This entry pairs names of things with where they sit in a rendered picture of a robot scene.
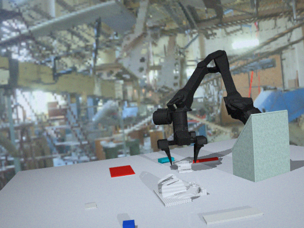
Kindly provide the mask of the teal rectangular block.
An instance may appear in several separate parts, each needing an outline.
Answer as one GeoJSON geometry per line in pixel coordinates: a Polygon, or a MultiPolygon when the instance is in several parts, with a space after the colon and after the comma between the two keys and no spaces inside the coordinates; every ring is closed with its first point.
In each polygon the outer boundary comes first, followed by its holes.
{"type": "MultiPolygon", "coordinates": [[[[172,159],[172,162],[173,162],[174,161],[174,157],[171,157],[171,159],[172,159]]],[[[170,162],[170,160],[169,160],[168,157],[164,157],[164,158],[159,158],[158,162],[163,164],[163,163],[170,162]]]]}

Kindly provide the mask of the red rectangular plate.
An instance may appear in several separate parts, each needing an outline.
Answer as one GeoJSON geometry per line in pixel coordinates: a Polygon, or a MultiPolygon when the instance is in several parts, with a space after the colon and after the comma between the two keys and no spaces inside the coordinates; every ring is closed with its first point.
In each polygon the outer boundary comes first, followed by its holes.
{"type": "Polygon", "coordinates": [[[111,167],[109,169],[110,169],[111,177],[119,177],[119,176],[135,174],[130,165],[122,166],[122,167],[119,166],[111,167]]]}

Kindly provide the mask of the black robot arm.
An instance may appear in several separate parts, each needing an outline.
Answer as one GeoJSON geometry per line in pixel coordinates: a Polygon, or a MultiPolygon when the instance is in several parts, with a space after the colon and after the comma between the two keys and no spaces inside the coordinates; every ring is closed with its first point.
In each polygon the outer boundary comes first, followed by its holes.
{"type": "MultiPolygon", "coordinates": [[[[193,96],[204,76],[208,73],[220,72],[225,84],[227,96],[223,97],[225,106],[233,119],[242,121],[245,125],[251,114],[262,113],[258,108],[253,106],[251,97],[242,97],[236,90],[232,76],[229,71],[229,62],[226,51],[217,50],[209,54],[203,61],[197,64],[196,69],[189,78],[184,88],[180,89],[175,96],[166,104],[168,108],[159,108],[153,113],[152,119],[155,125],[164,124],[187,124],[187,112],[192,111],[191,106],[193,96]],[[214,60],[215,67],[207,67],[210,61],[214,60]],[[177,109],[174,107],[177,106],[177,109]]],[[[190,145],[190,142],[196,140],[195,131],[175,128],[174,141],[178,146],[190,145]]]]}

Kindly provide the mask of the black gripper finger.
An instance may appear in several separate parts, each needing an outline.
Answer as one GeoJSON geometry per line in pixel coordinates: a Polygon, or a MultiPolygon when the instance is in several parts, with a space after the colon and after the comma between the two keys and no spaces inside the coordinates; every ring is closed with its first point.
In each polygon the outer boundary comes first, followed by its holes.
{"type": "Polygon", "coordinates": [[[165,153],[167,154],[169,160],[170,160],[170,163],[172,165],[172,159],[171,159],[171,153],[170,153],[170,149],[168,147],[168,149],[161,149],[162,151],[165,151],[165,153]]]}
{"type": "Polygon", "coordinates": [[[198,154],[199,154],[199,151],[200,151],[201,147],[204,147],[204,145],[196,145],[196,144],[194,143],[194,162],[195,162],[195,163],[196,163],[196,161],[197,161],[198,154]]]}

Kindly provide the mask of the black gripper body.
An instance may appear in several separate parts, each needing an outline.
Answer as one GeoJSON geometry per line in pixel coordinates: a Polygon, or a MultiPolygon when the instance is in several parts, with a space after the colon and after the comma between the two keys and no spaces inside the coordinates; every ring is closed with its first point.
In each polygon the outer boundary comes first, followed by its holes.
{"type": "MultiPolygon", "coordinates": [[[[186,124],[173,124],[173,133],[175,132],[175,128],[179,128],[179,130],[184,130],[185,127],[188,127],[188,123],[186,124]]],[[[196,140],[190,143],[195,143],[196,145],[204,145],[207,144],[207,137],[205,136],[196,136],[196,140]]],[[[168,141],[167,139],[161,139],[157,141],[158,149],[168,149],[171,145],[177,145],[176,141],[168,141]]]]}

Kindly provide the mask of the small blue block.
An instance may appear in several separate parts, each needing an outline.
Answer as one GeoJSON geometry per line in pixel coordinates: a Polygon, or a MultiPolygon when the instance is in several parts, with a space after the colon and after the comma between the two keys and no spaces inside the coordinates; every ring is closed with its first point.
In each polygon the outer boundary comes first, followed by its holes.
{"type": "Polygon", "coordinates": [[[123,220],[123,228],[135,228],[135,221],[134,220],[123,220]]]}

